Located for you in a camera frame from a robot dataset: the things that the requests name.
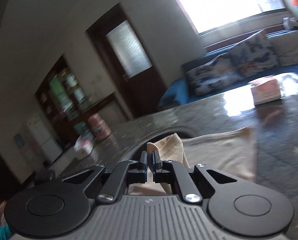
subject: jar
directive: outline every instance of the jar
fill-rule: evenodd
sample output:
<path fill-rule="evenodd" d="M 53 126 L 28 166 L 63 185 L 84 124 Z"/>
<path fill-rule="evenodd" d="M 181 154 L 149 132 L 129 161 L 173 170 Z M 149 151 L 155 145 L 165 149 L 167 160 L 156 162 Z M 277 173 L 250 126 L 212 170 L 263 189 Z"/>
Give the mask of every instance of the jar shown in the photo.
<path fill-rule="evenodd" d="M 111 134 L 110 128 L 99 114 L 93 114 L 89 117 L 88 123 L 99 140 L 104 140 Z"/>

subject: frosted glass panel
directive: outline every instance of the frosted glass panel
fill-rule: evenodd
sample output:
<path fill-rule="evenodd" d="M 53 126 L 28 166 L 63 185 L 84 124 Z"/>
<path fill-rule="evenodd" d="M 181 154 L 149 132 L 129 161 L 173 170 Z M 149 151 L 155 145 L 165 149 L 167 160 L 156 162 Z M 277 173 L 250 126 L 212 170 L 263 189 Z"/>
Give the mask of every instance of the frosted glass panel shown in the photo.
<path fill-rule="evenodd" d="M 109 32 L 107 38 L 129 78 L 152 66 L 128 21 Z"/>

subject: door handle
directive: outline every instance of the door handle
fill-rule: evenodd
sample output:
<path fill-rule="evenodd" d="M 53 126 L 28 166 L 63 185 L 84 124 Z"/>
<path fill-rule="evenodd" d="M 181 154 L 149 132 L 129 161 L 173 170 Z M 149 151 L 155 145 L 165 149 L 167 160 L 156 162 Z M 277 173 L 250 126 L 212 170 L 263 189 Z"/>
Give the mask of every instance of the door handle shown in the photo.
<path fill-rule="evenodd" d="M 127 82 L 127 81 L 129 80 L 127 74 L 123 74 L 123 75 L 122 75 L 122 78 L 124 79 L 125 82 Z"/>

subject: blue sofa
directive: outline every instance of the blue sofa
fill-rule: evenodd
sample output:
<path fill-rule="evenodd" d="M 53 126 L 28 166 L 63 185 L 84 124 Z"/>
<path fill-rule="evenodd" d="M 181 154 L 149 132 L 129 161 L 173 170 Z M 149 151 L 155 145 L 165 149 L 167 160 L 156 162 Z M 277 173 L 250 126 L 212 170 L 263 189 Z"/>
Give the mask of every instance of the blue sofa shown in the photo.
<path fill-rule="evenodd" d="M 271 33 L 267 36 L 270 37 L 270 36 L 287 33 L 287 32 L 290 32 L 290 31 L 289 30 L 280 31 L 280 32 L 276 32 L 276 33 Z M 218 55 L 227 52 L 231 47 L 232 47 L 232 45 L 227 46 L 222 49 L 215 50 L 213 52 L 210 52 L 210 53 L 204 55 L 203 57 L 197 58 L 195 60 L 192 60 L 192 61 L 189 61 L 189 62 L 183 64 L 181 66 L 181 68 L 182 68 L 184 77 L 174 81 L 171 84 L 171 86 L 167 89 L 167 91 L 164 93 L 164 95 L 162 96 L 162 98 L 160 100 L 160 103 L 158 106 L 159 109 L 165 110 L 165 109 L 169 109 L 169 108 L 172 108 L 175 106 L 185 105 L 185 104 L 194 102 L 194 101 L 202 99 L 202 98 L 207 98 L 207 97 L 210 97 L 210 96 L 213 96 L 213 95 L 216 95 L 216 94 L 219 94 L 219 93 L 222 93 L 222 92 L 234 89 L 234 88 L 242 87 L 242 86 L 247 85 L 248 82 L 250 82 L 251 80 L 254 80 L 254 79 L 257 79 L 260 77 L 265 77 L 265 76 L 269 76 L 269 75 L 277 75 L 277 74 L 288 73 L 288 72 L 293 72 L 293 73 L 298 74 L 298 64 L 291 65 L 291 66 L 278 66 L 278 67 L 274 67 L 269 70 L 257 73 L 254 76 L 248 77 L 242 81 L 238 81 L 238 82 L 236 82 L 230 86 L 227 86 L 221 90 L 214 91 L 207 95 L 197 96 L 194 93 L 194 90 L 189 86 L 186 72 L 188 72 L 189 70 L 191 70 L 195 67 L 201 66 L 201 65 L 211 61 Z"/>

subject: sofa armrest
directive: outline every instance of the sofa armrest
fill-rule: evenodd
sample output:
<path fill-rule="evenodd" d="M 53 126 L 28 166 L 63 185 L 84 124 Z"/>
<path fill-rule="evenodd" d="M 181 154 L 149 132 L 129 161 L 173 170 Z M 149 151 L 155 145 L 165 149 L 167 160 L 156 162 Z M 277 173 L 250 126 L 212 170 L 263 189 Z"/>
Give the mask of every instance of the sofa armrest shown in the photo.
<path fill-rule="evenodd" d="M 189 92 L 184 78 L 174 81 L 161 97 L 159 109 L 164 110 L 188 103 Z"/>

